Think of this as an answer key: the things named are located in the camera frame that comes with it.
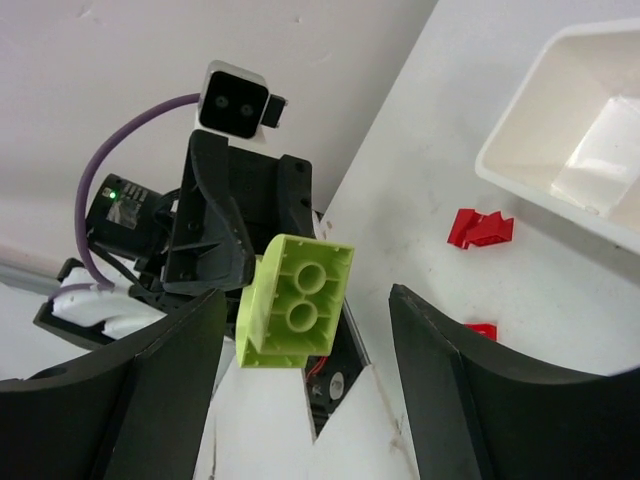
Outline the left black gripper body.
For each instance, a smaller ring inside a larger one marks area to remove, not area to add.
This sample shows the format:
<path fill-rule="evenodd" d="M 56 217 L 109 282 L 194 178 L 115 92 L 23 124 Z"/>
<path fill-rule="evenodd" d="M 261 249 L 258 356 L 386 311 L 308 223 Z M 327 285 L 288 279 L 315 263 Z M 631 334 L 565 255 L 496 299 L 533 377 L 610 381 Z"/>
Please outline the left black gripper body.
<path fill-rule="evenodd" d="M 257 256 L 275 236 L 313 237 L 312 165 L 290 155 L 274 158 L 228 144 L 231 193 L 254 249 L 256 270 Z"/>

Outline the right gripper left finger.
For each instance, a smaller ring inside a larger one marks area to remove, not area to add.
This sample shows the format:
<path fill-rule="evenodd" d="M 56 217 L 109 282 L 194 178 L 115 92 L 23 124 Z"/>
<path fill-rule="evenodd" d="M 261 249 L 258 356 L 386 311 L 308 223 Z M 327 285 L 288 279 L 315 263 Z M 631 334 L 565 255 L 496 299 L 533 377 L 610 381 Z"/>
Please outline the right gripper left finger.
<path fill-rule="evenodd" d="M 225 296 L 211 291 L 100 349 L 2 381 L 2 478 L 192 478 L 225 324 Z"/>

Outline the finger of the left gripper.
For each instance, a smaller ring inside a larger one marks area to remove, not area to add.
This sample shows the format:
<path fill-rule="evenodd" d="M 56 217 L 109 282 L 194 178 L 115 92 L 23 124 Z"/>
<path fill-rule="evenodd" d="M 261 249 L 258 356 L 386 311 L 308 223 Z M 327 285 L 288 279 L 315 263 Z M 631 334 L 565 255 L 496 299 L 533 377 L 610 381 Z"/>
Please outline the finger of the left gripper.
<path fill-rule="evenodd" d="M 174 294 L 245 287 L 255 253 L 230 188 L 228 139 L 204 130 L 189 138 L 176 216 L 163 272 Z"/>

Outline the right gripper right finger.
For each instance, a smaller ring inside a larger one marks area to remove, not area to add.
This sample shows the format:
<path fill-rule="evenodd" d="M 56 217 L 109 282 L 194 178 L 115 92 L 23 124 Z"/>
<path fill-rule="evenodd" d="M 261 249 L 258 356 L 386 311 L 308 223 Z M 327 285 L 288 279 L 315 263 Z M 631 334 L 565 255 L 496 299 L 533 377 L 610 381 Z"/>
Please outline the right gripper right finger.
<path fill-rule="evenodd" d="M 543 362 L 449 318 L 406 286 L 389 296 L 423 479 L 635 479 L 639 372 Z"/>

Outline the lime green lego brick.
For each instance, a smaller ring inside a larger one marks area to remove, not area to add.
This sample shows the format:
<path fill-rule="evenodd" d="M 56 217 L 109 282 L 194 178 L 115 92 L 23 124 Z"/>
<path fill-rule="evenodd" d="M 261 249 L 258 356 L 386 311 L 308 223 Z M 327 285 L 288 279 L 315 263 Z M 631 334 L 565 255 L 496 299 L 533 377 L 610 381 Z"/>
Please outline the lime green lego brick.
<path fill-rule="evenodd" d="M 304 368 L 331 354 L 355 249 L 279 234 L 256 258 L 236 327 L 241 368 Z"/>

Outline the red curved lego piece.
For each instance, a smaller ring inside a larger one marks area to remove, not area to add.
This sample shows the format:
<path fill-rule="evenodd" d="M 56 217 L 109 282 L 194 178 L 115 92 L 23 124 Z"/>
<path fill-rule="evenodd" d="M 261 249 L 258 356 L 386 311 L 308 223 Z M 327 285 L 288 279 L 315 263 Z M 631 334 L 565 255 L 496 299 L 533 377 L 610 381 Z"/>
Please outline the red curved lego piece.
<path fill-rule="evenodd" d="M 486 247 L 511 242 L 515 219 L 504 218 L 500 211 L 482 214 L 475 209 L 459 209 L 447 243 L 466 250 L 470 246 Z"/>

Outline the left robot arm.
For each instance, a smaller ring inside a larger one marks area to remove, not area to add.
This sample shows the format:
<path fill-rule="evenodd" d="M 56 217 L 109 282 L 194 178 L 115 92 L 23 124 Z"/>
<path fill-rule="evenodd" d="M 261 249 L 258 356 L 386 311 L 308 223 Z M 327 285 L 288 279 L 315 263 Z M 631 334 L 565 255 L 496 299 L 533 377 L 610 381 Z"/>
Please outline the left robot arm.
<path fill-rule="evenodd" d="M 216 288 L 226 297 L 225 333 L 233 336 L 257 257 L 280 234 L 312 235 L 311 191 L 307 160 L 194 133 L 177 189 L 163 194 L 115 174 L 105 178 L 86 218 L 86 240 L 109 266 L 111 286 L 98 285 L 71 258 L 34 322 L 93 350 L 128 334 L 122 318 L 138 328 Z"/>

